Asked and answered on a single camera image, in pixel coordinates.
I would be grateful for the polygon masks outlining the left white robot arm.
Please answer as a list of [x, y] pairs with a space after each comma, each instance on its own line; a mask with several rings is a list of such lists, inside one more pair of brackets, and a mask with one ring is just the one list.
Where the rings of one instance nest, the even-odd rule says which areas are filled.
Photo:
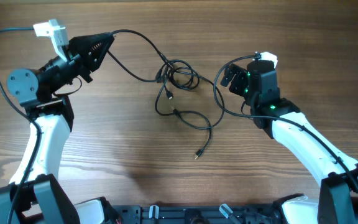
[[74, 114], [68, 95], [56, 92], [77, 77], [91, 82], [114, 37], [106, 32], [67, 39], [62, 30], [36, 34], [50, 38], [58, 55], [38, 70], [15, 70], [7, 80], [25, 109], [15, 110], [30, 123], [30, 138], [17, 172], [0, 188], [0, 223], [119, 223], [122, 218], [104, 197], [74, 205], [57, 180]]

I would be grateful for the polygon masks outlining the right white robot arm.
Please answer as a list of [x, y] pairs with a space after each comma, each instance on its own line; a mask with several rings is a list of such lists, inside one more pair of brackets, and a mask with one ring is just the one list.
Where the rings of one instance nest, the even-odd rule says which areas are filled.
[[358, 223], [358, 160], [318, 132], [290, 100], [280, 96], [277, 58], [251, 55], [242, 68], [234, 60], [217, 73], [214, 84], [244, 98], [250, 113], [238, 113], [285, 146], [319, 184], [319, 199], [295, 194], [275, 202], [278, 223]]

